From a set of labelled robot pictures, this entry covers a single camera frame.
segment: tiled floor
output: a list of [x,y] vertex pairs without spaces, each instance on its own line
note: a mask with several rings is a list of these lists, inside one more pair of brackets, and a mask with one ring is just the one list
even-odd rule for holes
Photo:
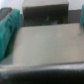
[[[22,3],[24,0],[0,0],[0,8],[2,7],[12,7],[21,10],[22,13]],[[84,4],[84,0],[68,0],[69,10],[81,9]]]

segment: floor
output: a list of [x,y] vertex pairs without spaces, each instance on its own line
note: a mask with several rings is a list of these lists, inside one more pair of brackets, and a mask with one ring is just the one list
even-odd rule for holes
[[[22,13],[22,3],[24,0],[0,0],[0,9],[3,7],[12,7],[21,10]],[[81,9],[84,4],[84,0],[68,0],[69,10]]]

